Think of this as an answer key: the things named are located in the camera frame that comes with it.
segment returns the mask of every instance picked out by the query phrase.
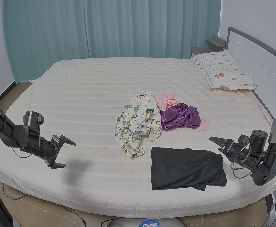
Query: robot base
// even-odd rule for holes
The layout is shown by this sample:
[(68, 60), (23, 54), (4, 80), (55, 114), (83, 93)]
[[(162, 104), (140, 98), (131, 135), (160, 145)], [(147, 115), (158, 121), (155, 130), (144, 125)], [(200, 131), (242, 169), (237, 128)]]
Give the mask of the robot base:
[(178, 218), (117, 218), (107, 227), (186, 227)]

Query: white headboard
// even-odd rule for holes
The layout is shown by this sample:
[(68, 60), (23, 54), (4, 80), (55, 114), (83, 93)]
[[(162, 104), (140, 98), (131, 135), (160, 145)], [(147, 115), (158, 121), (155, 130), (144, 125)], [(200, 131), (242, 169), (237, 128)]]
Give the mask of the white headboard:
[(276, 50), (232, 27), (229, 27), (226, 49), (258, 83), (254, 94), (276, 118)]

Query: curtain fold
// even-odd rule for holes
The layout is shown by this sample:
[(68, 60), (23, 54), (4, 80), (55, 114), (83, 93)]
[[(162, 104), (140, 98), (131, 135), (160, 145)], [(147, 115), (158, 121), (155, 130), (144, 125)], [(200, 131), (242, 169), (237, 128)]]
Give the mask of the curtain fold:
[(189, 58), (218, 35), (221, 0), (4, 0), (6, 48), (16, 83), (60, 60)]
[(221, 0), (84, 0), (91, 58), (189, 58), (218, 35)]
[(83, 0), (4, 0), (3, 25), (16, 83), (57, 61), (89, 58)]

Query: bed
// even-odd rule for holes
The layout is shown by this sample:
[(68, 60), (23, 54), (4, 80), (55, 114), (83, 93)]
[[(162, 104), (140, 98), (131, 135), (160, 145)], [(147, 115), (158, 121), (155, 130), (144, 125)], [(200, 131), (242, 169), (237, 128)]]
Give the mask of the bed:
[[(240, 48), (233, 50), (230, 48), (230, 53), (240, 61)], [(191, 128), (164, 131), (152, 143), (142, 137), (145, 155), (129, 159), (115, 141), (115, 119), (130, 98), (147, 90), (154, 94), (174, 91), (180, 102), (195, 106), (211, 126), (203, 132)], [(263, 104), (252, 91), (210, 89), (191, 59), (60, 61), (27, 89), (6, 115), (15, 124), (23, 124), (26, 111), (39, 112), (44, 116), (41, 136), (50, 140), (53, 134), (63, 134), (76, 142), (76, 146), (65, 144), (57, 157), (66, 167), (51, 170), (38, 157), (21, 159), (0, 140), (0, 181), (40, 199), (102, 215), (171, 218), (241, 208), (276, 190), (276, 176), (261, 187), (250, 176), (236, 179), (223, 155), (226, 187), (153, 191), (150, 151), (158, 146), (220, 153), (208, 140), (210, 136), (236, 140), (254, 129), (270, 132), (274, 115)], [(244, 169), (237, 174), (247, 172)]]

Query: white pillow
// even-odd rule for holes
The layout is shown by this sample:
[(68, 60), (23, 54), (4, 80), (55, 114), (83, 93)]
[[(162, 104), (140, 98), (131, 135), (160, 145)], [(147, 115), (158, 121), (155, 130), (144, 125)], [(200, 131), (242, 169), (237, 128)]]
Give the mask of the white pillow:
[(195, 55), (192, 59), (204, 72), (212, 88), (253, 90), (257, 86), (257, 83), (236, 63), (227, 50)]

